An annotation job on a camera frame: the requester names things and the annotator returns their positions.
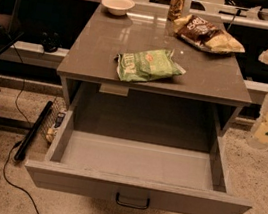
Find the green jalapeno chip bag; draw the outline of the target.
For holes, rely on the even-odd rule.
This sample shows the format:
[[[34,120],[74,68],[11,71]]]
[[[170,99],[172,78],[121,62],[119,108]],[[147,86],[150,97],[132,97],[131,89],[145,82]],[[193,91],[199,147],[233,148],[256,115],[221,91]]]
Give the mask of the green jalapeno chip bag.
[[[172,59],[173,50],[157,49],[134,53],[120,53],[115,57],[120,81],[149,82],[186,74],[186,70]]]

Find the grey cabinet with counter top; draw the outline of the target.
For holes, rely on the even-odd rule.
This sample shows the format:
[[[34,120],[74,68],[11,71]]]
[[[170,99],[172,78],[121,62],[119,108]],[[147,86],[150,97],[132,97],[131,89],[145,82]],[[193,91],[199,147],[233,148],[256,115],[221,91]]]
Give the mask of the grey cabinet with counter top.
[[[164,8],[137,4],[123,16],[98,6],[69,53],[58,67],[64,100],[70,105],[84,81],[124,86],[132,90],[214,102],[224,107],[227,126],[251,98],[233,54],[199,51],[176,37]],[[185,70],[180,76],[149,82],[127,82],[123,73],[167,71],[170,64]]]

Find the brown chip bag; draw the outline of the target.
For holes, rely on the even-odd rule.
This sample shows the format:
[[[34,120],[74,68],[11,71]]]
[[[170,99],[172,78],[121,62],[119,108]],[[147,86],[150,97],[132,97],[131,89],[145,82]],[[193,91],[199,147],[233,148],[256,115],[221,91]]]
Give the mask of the brown chip bag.
[[[190,45],[206,53],[243,53],[244,46],[213,23],[208,22],[200,16],[187,15],[174,20],[175,34]]]

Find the open grey top drawer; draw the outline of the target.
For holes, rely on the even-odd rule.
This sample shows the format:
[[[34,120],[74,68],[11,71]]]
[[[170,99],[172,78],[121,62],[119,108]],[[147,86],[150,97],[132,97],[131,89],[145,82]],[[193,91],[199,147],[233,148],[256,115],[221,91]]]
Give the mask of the open grey top drawer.
[[[85,83],[43,160],[37,187],[115,201],[116,193],[180,214],[243,214],[231,190],[216,107],[208,102]]]

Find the orange drink can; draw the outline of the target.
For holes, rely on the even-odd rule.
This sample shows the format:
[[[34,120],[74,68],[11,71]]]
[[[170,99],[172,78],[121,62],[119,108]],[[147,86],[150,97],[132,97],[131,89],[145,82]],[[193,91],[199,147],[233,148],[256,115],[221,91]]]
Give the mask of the orange drink can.
[[[170,0],[168,17],[167,17],[169,21],[173,21],[181,17],[184,2],[185,0]]]

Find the white bowl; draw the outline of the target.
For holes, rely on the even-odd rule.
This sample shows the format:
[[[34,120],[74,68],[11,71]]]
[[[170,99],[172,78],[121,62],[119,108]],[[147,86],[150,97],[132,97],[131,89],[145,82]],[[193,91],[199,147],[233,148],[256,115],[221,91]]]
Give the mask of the white bowl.
[[[133,0],[101,0],[101,3],[115,16],[126,15],[129,9],[135,7]]]

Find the black headphones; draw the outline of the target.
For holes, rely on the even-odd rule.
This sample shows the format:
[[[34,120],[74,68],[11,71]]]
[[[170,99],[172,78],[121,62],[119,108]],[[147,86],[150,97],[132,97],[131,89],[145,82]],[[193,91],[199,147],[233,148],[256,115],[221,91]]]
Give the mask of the black headphones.
[[[40,39],[40,44],[46,53],[54,53],[61,47],[61,39],[57,33],[48,34],[43,32]]]

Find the black bar on floor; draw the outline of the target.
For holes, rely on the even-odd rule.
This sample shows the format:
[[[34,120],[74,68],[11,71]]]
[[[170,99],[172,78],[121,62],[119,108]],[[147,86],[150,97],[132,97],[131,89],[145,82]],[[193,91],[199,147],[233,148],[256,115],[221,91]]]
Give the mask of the black bar on floor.
[[[21,145],[19,146],[17,152],[14,155],[14,161],[22,161],[26,157],[27,149],[30,146],[31,141],[34,139],[35,135],[37,135],[37,130],[40,128],[42,122],[44,121],[45,117],[49,114],[51,110],[53,102],[48,101],[37,118],[37,121],[34,123],[32,128],[30,129],[29,133],[26,134],[24,140],[22,140]]]

